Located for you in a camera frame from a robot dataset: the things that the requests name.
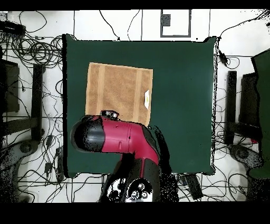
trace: white floor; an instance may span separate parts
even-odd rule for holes
[[[102,19],[99,11],[40,11],[46,18],[47,24],[39,31],[30,33],[31,36],[41,36],[48,37],[43,41],[50,43],[52,39],[63,33],[73,34],[78,40],[116,40],[117,38],[113,35],[111,28]],[[138,10],[125,10],[125,11],[102,11],[104,18],[111,24],[114,32],[121,40],[128,40],[127,30],[129,28],[132,18],[136,15]],[[161,38],[160,37],[160,10],[143,10],[143,21],[141,22],[142,10],[134,18],[132,25],[129,29],[130,40],[174,40],[174,41],[203,41],[208,36],[219,36],[223,30],[228,27],[234,26],[241,21],[248,20],[250,18],[256,17],[261,11],[259,10],[192,10],[192,20],[191,20],[191,38]],[[8,13],[8,19],[19,23],[20,12],[10,12]],[[26,26],[26,29],[30,31],[35,31],[41,28],[45,24],[44,18],[37,12],[23,12],[21,14],[21,22]],[[230,29],[222,34],[222,39],[220,41],[220,50],[226,54],[237,55],[240,64],[237,69],[237,91],[240,91],[240,79],[243,74],[251,73],[254,71],[252,62],[250,60],[251,56],[254,56],[266,49],[270,48],[270,27],[266,27],[266,23],[270,22],[270,19],[251,21],[242,24],[238,27]],[[19,64],[20,67],[20,78],[27,81],[23,81],[23,86],[26,88],[24,92],[22,89],[19,90],[19,98],[25,104],[28,112],[31,111],[31,98],[32,91],[27,89],[32,87],[32,77],[30,72],[33,69],[27,70],[27,68],[20,62],[19,59],[12,58],[15,56],[12,50],[7,51],[7,59]],[[237,65],[237,60],[232,59],[231,67]],[[60,95],[55,90],[56,83],[62,79],[62,72],[58,66],[53,69],[47,69],[43,75],[44,85],[47,90],[43,91],[50,92],[51,96],[44,97],[43,104],[46,114],[43,111],[42,127],[45,129],[45,134],[51,132],[54,126],[54,122],[59,124],[59,129],[62,130],[61,113],[62,102]],[[226,96],[222,88],[226,88],[226,76],[228,72],[226,68],[221,63],[218,64],[218,90],[217,99],[221,99]],[[236,105],[236,119],[238,119],[239,113],[239,102],[240,94],[237,94],[237,105]],[[218,105],[225,109],[225,99],[220,100]],[[20,102],[20,111],[18,113],[8,113],[5,114],[6,120],[18,119],[18,116],[27,117],[27,112],[24,109],[23,104]],[[224,113],[217,113],[217,122],[221,121],[221,117],[224,121]],[[10,144],[20,133],[13,135],[8,135],[4,143]],[[26,132],[20,135],[16,141],[23,140],[30,136],[30,132]],[[54,135],[58,135],[59,132],[54,129]],[[63,144],[63,138],[59,138],[60,145]],[[51,149],[50,159],[53,160],[55,150],[57,148],[55,144]],[[254,150],[258,150],[256,145],[252,147]],[[23,176],[29,170],[35,170],[40,175],[44,173],[45,161],[43,160],[41,145],[37,152],[33,155],[25,158],[20,166],[18,176]],[[225,174],[228,178],[233,173],[245,174],[244,167],[234,161],[229,155],[224,152],[217,151],[215,154],[215,165]],[[232,197],[228,193],[228,188],[225,187],[224,175],[217,169],[215,175],[204,176],[198,174],[200,180],[202,179],[202,189],[205,195],[219,195],[223,196],[226,193],[226,197],[218,198],[222,201],[233,201]],[[35,195],[34,202],[46,202],[53,198],[54,192],[56,191],[57,196],[54,197],[53,202],[70,202],[71,197],[74,198],[74,202],[96,202],[99,198],[101,192],[102,178],[101,175],[92,174],[80,174],[77,178],[71,180],[67,179],[59,188],[59,185],[47,185],[45,186],[45,180],[33,171],[29,171],[27,175],[20,180],[20,189],[26,189]],[[55,173],[53,171],[51,181],[56,181]],[[247,187],[247,181],[245,178],[235,175],[232,177],[231,184],[238,188],[238,186]],[[184,197],[185,195],[179,191],[179,195]],[[237,201],[245,200],[245,196],[239,192],[234,195]],[[202,201],[213,201],[214,199],[203,197]],[[188,201],[187,198],[181,198],[180,201]]]

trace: green table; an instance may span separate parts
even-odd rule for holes
[[[89,62],[153,69],[150,125],[158,126],[165,137],[172,171],[211,172],[215,41],[76,41],[66,35],[69,176],[111,173],[120,159],[118,154],[77,152],[70,143],[70,130],[85,112]]]

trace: folded towel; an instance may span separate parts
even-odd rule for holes
[[[85,114],[114,110],[127,122],[149,125],[153,70],[90,63]]]

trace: white label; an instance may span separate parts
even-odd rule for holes
[[[145,107],[148,109],[149,107],[149,100],[150,100],[150,97],[149,97],[149,90],[146,91],[146,93],[144,94],[144,105]]]

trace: power adapter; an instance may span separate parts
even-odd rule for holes
[[[49,173],[52,172],[52,169],[53,169],[53,164],[52,163],[46,163],[44,173],[49,174]]]
[[[218,50],[218,52],[219,52],[220,61],[222,62],[222,64],[227,66],[228,65],[228,59],[226,58],[225,54],[222,53],[220,50]]]
[[[48,148],[51,147],[52,142],[53,142],[53,136],[49,135],[48,138],[47,138],[47,141],[46,141],[47,150],[48,150]]]

